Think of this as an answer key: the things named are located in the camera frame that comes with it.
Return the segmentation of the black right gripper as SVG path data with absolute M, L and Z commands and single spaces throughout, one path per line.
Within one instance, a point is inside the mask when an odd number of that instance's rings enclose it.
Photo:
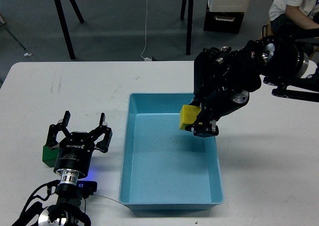
M 219 134 L 216 122 L 247 105 L 249 94 L 261 87 L 261 75 L 275 76 L 273 42 L 248 41 L 240 50 L 231 47 L 204 48 L 194 60 L 194 98 L 200 107 L 193 122 L 185 127 L 197 137 Z

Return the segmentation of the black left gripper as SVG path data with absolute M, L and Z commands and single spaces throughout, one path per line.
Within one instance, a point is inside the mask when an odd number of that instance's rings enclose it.
M 70 133 L 67 129 L 70 116 L 70 112 L 65 111 L 62 120 L 49 126 L 45 146 L 53 150 L 57 149 L 59 144 L 59 153 L 53 169 L 55 174 L 61 175 L 63 170 L 73 170 L 78 172 L 78 178 L 82 179 L 88 176 L 93 150 L 108 152 L 113 133 L 105 121 L 105 113 L 101 113 L 99 126 L 89 133 Z M 60 131 L 65 138 L 58 143 L 56 138 Z

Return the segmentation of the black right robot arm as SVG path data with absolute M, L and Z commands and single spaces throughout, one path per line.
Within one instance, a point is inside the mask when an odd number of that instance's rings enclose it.
M 179 114 L 181 130 L 198 137 L 219 133 L 217 121 L 248 104 L 262 83 L 277 97 L 317 102 L 319 74 L 305 76 L 306 45 L 318 45 L 317 30 L 288 39 L 269 35 L 250 40 L 241 50 L 204 48 L 194 61 L 194 97 Z

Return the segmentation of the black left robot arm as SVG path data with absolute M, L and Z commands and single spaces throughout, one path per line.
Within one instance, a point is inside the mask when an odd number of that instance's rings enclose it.
M 93 195 L 97 182 L 85 181 L 94 150 L 106 153 L 112 137 L 112 129 L 102 113 L 99 125 L 90 132 L 69 132 L 70 112 L 63 119 L 49 126 L 43 154 L 49 150 L 55 154 L 54 173 L 59 180 L 36 188 L 26 201 L 15 226 L 25 226 L 36 218 L 36 226 L 91 225 L 89 216 L 81 211 L 81 201 Z

